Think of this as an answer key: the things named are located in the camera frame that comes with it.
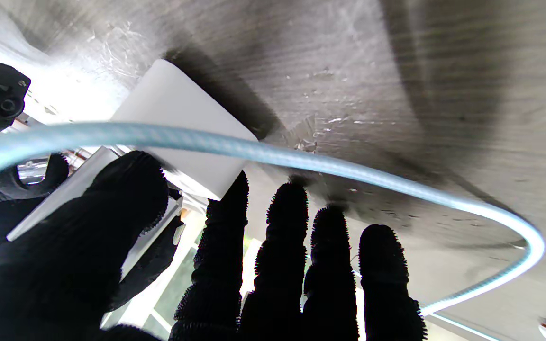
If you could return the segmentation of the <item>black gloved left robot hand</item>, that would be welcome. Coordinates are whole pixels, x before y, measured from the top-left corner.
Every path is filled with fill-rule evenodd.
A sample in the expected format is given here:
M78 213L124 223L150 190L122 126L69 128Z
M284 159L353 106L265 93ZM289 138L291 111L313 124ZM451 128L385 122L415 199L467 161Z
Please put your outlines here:
M165 213L158 160L133 151L89 187L0 247L0 341L155 341L128 325L102 329L120 293L121 268L138 237ZM308 199L282 184L267 211L266 238L245 298L242 249L249 185L240 172L211 199L191 284L174 313L171 341L356 341L355 273L342 207L317 212L305 269Z

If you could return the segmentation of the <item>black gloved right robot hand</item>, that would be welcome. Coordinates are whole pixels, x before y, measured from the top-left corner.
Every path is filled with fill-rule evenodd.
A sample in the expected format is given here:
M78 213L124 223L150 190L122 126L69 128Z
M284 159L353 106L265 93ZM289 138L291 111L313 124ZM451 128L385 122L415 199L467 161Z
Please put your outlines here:
M42 181L24 182L17 167L0 172L0 247L7 242L7 234L31 214L69 176L69 164L59 153L50 155ZM112 312L152 284L172 263L177 246L173 236L181 226L176 216L141 255L135 266L121 282L111 289L104 311Z

